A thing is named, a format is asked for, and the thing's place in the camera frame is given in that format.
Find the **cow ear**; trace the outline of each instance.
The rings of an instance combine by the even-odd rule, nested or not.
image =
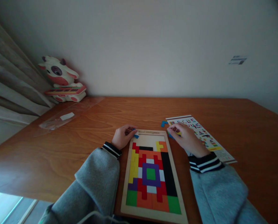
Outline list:
[[[45,70],[45,64],[44,63],[39,63],[38,66],[39,66],[40,69]]]
[[[66,61],[65,61],[65,59],[64,59],[64,58],[63,58],[63,59],[61,59],[60,64],[61,64],[61,65],[66,65]]]
[[[71,70],[70,68],[68,68],[66,66],[65,70],[67,71],[68,75],[74,79],[78,79],[79,78],[79,74],[76,73],[74,70]]]

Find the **floor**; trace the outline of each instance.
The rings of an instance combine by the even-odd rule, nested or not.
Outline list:
[[[0,193],[0,224],[17,224],[34,199]],[[51,203],[39,201],[24,224],[38,224],[46,207]]]

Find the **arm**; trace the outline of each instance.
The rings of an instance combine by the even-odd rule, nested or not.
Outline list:
[[[168,131],[180,146],[194,154],[189,157],[191,177],[204,224],[267,223],[248,201],[248,188],[234,168],[221,163],[186,125],[174,124]],[[182,137],[175,131],[181,131]]]
[[[75,174],[76,180],[45,211],[40,224],[78,223],[88,213],[98,211],[111,216],[114,210],[119,177],[119,157],[137,130],[129,131],[126,125],[116,130],[111,143],[95,149]],[[89,218],[92,223],[101,223],[97,216]]]

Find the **striped cuff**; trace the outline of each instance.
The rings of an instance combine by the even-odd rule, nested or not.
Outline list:
[[[107,150],[111,155],[115,156],[117,159],[121,156],[122,152],[118,150],[115,146],[113,146],[109,142],[105,142],[102,146],[102,149]]]
[[[189,156],[191,170],[197,173],[206,173],[208,171],[220,170],[224,167],[223,163],[218,159],[214,152],[197,158],[196,156]]]

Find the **red puzzle piece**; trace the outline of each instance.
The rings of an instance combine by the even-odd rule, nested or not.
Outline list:
[[[154,159],[154,164],[158,164],[158,168],[160,170],[163,170],[163,163],[161,160],[158,160],[158,156],[154,155],[153,159]]]
[[[166,183],[161,181],[161,187],[157,187],[157,201],[163,202],[163,195],[167,195]]]
[[[142,199],[147,200],[147,186],[142,185],[142,178],[138,178],[138,191],[142,192]]]
[[[136,143],[135,143],[135,142],[133,142],[133,149],[135,149],[135,150],[136,150],[136,153],[139,154],[139,146],[136,146]]]
[[[142,158],[139,157],[139,167],[142,167],[143,163],[146,163],[146,154],[142,154]]]

